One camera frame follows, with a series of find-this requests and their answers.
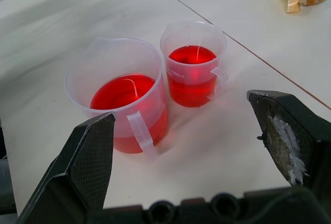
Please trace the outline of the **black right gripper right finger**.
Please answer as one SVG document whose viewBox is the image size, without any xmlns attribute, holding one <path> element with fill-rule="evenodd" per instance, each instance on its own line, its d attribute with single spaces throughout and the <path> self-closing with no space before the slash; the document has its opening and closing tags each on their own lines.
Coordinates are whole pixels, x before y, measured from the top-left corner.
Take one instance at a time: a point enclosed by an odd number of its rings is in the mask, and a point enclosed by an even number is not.
<svg viewBox="0 0 331 224">
<path fill-rule="evenodd" d="M 331 201 L 331 123 L 291 94 L 249 90 L 247 99 L 262 131 L 258 139 L 283 177 Z"/>
</svg>

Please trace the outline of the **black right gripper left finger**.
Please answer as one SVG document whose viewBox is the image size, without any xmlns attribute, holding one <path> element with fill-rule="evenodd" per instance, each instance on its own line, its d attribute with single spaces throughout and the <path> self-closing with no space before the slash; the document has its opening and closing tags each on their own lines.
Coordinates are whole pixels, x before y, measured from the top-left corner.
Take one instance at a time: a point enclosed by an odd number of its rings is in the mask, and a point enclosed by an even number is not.
<svg viewBox="0 0 331 224">
<path fill-rule="evenodd" d="M 17 224 L 84 224 L 103 208 L 113 161 L 114 113 L 74 128 L 51 162 Z"/>
</svg>

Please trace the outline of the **large beaker with red liquid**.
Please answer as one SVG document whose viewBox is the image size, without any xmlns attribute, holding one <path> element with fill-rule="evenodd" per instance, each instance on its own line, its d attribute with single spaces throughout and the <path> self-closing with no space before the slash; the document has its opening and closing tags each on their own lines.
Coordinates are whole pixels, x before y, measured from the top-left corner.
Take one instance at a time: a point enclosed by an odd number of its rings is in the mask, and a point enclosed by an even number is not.
<svg viewBox="0 0 331 224">
<path fill-rule="evenodd" d="M 154 160 L 168 129 L 162 72 L 162 59 L 150 44 L 100 38 L 69 69 L 66 92 L 90 118 L 115 114 L 116 150 Z"/>
</svg>

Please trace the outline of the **small beaker with red liquid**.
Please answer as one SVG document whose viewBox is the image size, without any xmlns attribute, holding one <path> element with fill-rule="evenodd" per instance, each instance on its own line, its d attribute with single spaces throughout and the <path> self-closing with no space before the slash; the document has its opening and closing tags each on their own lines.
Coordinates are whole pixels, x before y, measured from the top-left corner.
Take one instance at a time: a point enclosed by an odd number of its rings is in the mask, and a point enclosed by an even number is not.
<svg viewBox="0 0 331 224">
<path fill-rule="evenodd" d="M 215 100 L 228 75 L 221 68 L 227 41 L 218 27 L 202 21 L 169 24 L 160 48 L 171 98 L 184 107 L 200 107 Z"/>
</svg>

